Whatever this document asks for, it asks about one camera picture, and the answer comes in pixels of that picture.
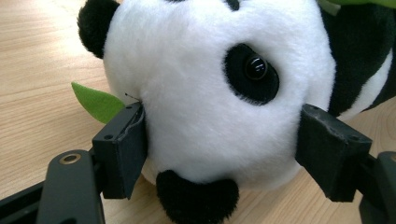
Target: stuffed panda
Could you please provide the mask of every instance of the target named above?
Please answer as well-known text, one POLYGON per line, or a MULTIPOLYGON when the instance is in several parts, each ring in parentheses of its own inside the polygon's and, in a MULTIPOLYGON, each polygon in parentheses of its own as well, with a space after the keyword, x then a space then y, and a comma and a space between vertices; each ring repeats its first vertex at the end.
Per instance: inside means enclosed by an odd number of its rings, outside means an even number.
POLYGON ((88 0, 82 43, 146 111, 148 158, 176 223, 219 223, 239 189, 274 189, 304 104, 349 119, 396 95, 394 12, 315 0, 88 0))

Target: plastic eye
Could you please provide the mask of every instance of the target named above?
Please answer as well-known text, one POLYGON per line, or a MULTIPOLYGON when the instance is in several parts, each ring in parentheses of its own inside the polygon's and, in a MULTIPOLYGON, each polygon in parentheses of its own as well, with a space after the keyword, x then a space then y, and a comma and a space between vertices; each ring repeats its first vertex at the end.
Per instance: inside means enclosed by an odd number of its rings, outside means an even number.
POLYGON ((259 55, 253 54, 245 63, 245 75, 251 80, 261 80, 268 71, 268 63, 259 55))

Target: black plastic bracket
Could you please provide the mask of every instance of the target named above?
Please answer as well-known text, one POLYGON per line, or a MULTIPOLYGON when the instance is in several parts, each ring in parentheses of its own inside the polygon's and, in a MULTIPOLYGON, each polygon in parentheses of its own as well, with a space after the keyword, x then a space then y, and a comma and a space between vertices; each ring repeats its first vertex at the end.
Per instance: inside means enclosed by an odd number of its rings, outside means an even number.
POLYGON ((359 207, 363 224, 396 223, 396 152, 382 152, 370 167, 374 177, 368 187, 361 190, 363 199, 359 207))
POLYGON ((131 198, 148 155, 143 106, 126 106, 93 138, 92 145, 96 162, 106 169, 104 197, 131 198))
POLYGON ((88 151, 67 151, 49 163, 36 223, 105 223, 88 151))
POLYGON ((0 223, 35 223, 44 182, 0 201, 0 223))
POLYGON ((352 202, 355 174, 372 140, 313 105, 304 105, 296 160, 333 202, 352 202))

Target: wooden table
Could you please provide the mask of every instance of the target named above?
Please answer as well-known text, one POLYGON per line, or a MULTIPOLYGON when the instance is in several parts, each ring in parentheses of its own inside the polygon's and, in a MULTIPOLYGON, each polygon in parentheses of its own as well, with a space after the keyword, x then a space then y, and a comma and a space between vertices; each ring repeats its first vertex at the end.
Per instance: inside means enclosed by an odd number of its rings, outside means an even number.
MULTIPOLYGON (((101 60, 79 42, 83 0, 0 1, 0 199, 42 181, 49 161, 90 149, 103 124, 80 106, 70 82, 108 91, 101 60)), ((396 98, 349 122, 396 150, 396 98)), ((242 191, 226 223, 360 223, 358 204, 331 203, 302 170, 287 186, 242 191)), ((140 178, 132 200, 104 201, 107 223, 170 223, 156 189, 140 178)))

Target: black ear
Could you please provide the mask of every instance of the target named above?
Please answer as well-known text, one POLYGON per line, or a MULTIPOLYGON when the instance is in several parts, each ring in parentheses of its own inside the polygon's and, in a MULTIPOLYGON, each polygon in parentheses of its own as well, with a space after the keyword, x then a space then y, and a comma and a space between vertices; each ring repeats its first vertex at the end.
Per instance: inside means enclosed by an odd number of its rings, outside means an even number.
POLYGON ((120 4, 113 0, 88 0, 78 13, 78 34, 82 44, 103 59, 110 22, 120 4))

